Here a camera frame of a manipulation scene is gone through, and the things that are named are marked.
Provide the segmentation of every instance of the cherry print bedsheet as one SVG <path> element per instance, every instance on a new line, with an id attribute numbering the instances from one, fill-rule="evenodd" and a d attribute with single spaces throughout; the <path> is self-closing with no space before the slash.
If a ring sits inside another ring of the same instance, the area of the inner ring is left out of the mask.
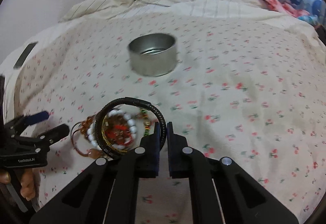
<path id="1" fill-rule="evenodd" d="M 127 45 L 155 32 L 177 37 L 178 65 L 167 75 L 142 77 L 130 69 Z M 303 223 L 326 188 L 325 68 L 312 59 L 296 35 L 256 21 L 168 13 L 88 19 L 25 63 L 15 112 L 49 111 L 41 130 L 71 127 L 115 98 L 150 101 L 190 146 L 206 157 L 234 159 Z M 141 121 L 137 126 L 143 130 Z M 77 144 L 92 147 L 82 137 Z M 38 205 L 92 162 L 67 138 L 53 145 L 48 166 L 35 171 Z M 188 183 L 169 177 L 164 147 L 159 178 L 140 181 L 136 223 L 191 220 Z"/>

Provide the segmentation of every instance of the metal screw head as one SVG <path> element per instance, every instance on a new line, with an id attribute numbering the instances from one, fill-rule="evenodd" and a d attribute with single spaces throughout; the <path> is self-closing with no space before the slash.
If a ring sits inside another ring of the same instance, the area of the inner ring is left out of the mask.
<path id="1" fill-rule="evenodd" d="M 229 157 L 224 157 L 222 163 L 226 166 L 229 166 L 232 163 L 232 160 Z"/>
<path id="2" fill-rule="evenodd" d="M 101 166 L 101 165 L 104 165 L 106 163 L 106 159 L 105 158 L 98 158 L 96 160 L 96 164 Z"/>
<path id="3" fill-rule="evenodd" d="M 190 154 L 190 153 L 192 153 L 192 148 L 191 148 L 191 147 L 184 147 L 184 148 L 182 149 L 182 152 L 183 152 L 184 154 Z"/>
<path id="4" fill-rule="evenodd" d="M 135 148 L 135 152 L 137 154 L 143 154 L 143 153 L 145 153 L 145 149 L 143 147 L 137 147 L 137 148 Z"/>

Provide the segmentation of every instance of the human hand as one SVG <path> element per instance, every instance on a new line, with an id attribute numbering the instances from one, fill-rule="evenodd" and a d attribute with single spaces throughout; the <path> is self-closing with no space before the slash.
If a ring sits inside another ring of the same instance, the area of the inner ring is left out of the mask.
<path id="1" fill-rule="evenodd" d="M 10 183 L 11 178 L 10 174 L 0 169 L 0 183 Z M 22 178 L 20 180 L 20 184 L 22 185 L 21 188 L 21 195 L 27 201 L 30 201 L 32 198 L 35 197 L 35 186 L 34 186 L 34 177 L 33 177 L 33 170 L 32 169 L 25 169 L 24 173 L 22 174 Z"/>

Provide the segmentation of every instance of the open tin can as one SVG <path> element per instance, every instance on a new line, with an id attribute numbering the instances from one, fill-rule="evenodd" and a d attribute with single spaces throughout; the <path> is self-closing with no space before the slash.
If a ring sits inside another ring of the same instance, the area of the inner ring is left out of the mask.
<path id="1" fill-rule="evenodd" d="M 128 45 L 132 69 L 142 76 L 162 76 L 177 65 L 177 39 L 164 33 L 140 36 Z"/>

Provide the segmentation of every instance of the bed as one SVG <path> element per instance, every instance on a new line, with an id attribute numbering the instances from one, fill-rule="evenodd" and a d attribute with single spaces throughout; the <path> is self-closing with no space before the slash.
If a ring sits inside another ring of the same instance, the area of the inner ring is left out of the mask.
<path id="1" fill-rule="evenodd" d="M 178 37 L 174 72 L 147 78 L 130 70 L 125 46 L 149 32 Z M 86 0 L 0 65 L 4 118 L 49 111 L 31 136 L 72 126 L 117 97 L 149 100 L 192 147 L 233 158 L 305 223 L 326 189 L 325 50 L 312 26 L 260 0 Z M 82 137 L 77 144 L 91 148 Z M 69 140 L 53 145 L 48 166 L 35 170 L 35 207 L 90 163 Z M 169 178 L 165 149 L 160 167 L 159 178 L 140 183 L 136 223 L 191 223 L 189 187 Z"/>

